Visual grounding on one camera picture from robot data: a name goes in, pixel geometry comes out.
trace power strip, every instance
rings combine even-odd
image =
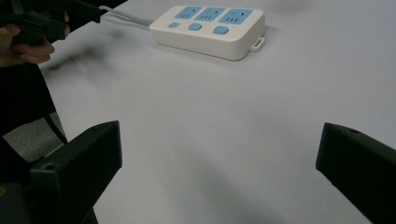
[[[237,61],[265,43],[261,9],[175,6],[149,26],[160,45]]]

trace table surface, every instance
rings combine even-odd
[[[120,121],[123,167],[95,205],[100,223],[369,221],[315,168],[325,122],[396,148],[396,1],[135,0],[261,8],[266,44],[232,62],[160,46],[112,16],[89,23],[41,69],[73,139]]]

